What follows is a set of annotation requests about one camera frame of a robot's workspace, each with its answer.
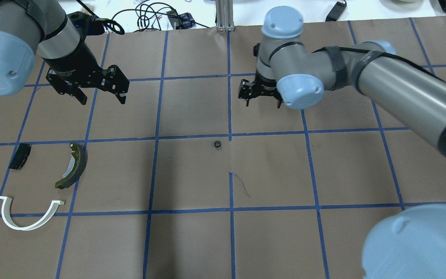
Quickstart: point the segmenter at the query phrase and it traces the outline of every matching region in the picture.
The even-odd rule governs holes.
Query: light blue joint cap
[[[0,96],[22,90],[35,65],[35,54],[20,38],[0,31]]]
[[[261,31],[274,39],[292,39],[302,33],[304,21],[302,15],[294,8],[278,6],[269,10]]]
[[[285,76],[278,81],[276,88],[285,105],[296,110],[314,106],[324,97],[322,81],[310,74]]]
[[[446,204],[420,205],[379,222],[362,251],[364,279],[446,278]]]
[[[363,43],[375,43],[383,48],[383,50],[387,53],[397,55],[397,50],[391,45],[389,41],[385,40],[374,40],[374,41],[365,41]]]

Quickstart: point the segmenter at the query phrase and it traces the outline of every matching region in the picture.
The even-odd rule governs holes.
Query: table surface
[[[446,16],[306,25],[308,50],[384,38],[446,81]],[[0,195],[20,226],[65,204],[33,231],[0,215],[0,279],[362,278],[377,222],[446,202],[446,159],[352,86],[303,111],[272,97],[246,107],[238,88],[254,78],[259,29],[87,37],[129,78],[124,105],[101,90],[84,89],[86,105],[58,95],[38,60],[20,93],[0,97]],[[70,141],[87,167],[55,189]],[[19,143],[32,152],[9,170]]]

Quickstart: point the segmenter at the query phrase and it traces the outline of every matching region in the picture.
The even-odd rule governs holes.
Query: gray cylinder
[[[46,35],[53,33],[60,28],[67,13],[56,0],[33,0],[46,16]]]
[[[379,57],[359,76],[359,89],[433,147],[446,128],[446,83],[404,62]]]
[[[44,59],[58,59],[72,53],[80,42],[80,35],[67,17],[63,29],[53,37],[42,41],[37,53]]]
[[[0,3],[0,31],[20,38],[34,53],[41,39],[39,26],[13,1]]]

